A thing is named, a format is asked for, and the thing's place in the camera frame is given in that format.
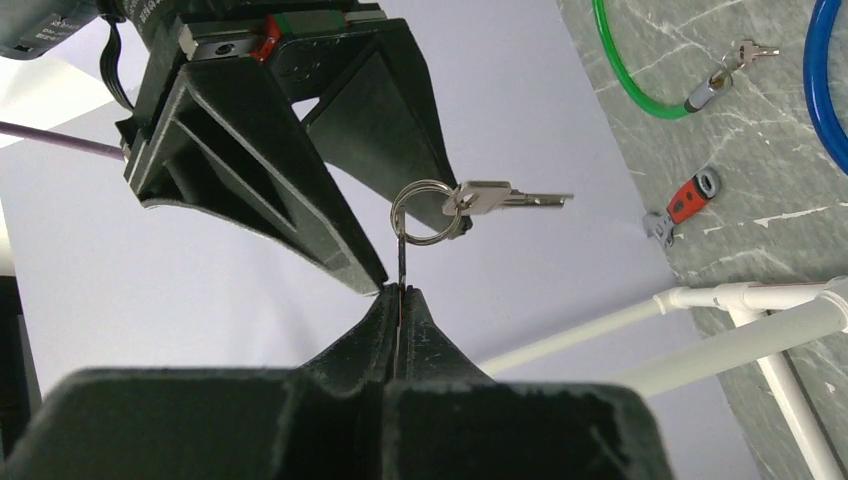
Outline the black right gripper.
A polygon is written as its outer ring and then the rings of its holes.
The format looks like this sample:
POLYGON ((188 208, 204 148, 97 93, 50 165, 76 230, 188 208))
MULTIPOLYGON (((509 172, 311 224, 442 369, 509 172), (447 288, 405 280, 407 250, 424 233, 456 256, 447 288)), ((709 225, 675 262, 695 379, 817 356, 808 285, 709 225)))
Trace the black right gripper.
POLYGON ((370 295, 387 274, 328 166, 389 201, 457 185, 426 61, 374 4, 118 1, 115 16, 150 55, 121 122, 155 126, 125 169, 144 207, 225 220, 370 295))

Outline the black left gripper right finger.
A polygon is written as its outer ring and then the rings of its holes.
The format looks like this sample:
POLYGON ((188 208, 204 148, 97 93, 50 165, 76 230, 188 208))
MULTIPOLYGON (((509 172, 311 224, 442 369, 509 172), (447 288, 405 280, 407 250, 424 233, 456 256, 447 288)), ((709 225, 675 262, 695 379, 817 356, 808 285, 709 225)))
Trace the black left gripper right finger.
POLYGON ((496 383, 436 327, 421 291, 400 300, 384 391, 388 479, 669 479, 657 422, 603 383, 496 383))

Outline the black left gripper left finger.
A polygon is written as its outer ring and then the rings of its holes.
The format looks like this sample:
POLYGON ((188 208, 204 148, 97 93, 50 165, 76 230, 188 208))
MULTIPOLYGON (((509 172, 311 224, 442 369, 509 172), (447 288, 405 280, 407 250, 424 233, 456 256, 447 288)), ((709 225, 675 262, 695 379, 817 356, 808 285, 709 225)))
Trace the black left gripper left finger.
POLYGON ((47 396, 5 479, 379 479, 402 291, 293 369, 88 369, 47 396))

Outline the blue cable lock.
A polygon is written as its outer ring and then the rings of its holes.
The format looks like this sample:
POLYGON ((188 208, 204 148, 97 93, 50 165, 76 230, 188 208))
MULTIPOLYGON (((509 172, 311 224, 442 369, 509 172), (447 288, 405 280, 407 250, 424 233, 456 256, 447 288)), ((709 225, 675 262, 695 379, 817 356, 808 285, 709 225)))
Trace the blue cable lock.
POLYGON ((802 56, 802 82, 811 125, 836 167, 847 174, 847 133, 834 108, 829 86, 828 58, 840 0, 814 3, 802 56))

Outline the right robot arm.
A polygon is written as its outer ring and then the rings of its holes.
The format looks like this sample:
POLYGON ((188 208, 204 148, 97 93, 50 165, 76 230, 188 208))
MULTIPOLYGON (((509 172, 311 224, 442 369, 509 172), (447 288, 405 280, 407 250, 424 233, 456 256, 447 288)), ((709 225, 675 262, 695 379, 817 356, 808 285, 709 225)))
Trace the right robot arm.
POLYGON ((331 176, 386 200, 457 184, 426 61, 405 20, 357 1, 5 1, 1 54, 37 59, 94 20, 149 52, 138 96, 101 76, 139 203, 194 210, 273 239, 360 294, 385 269, 331 176))

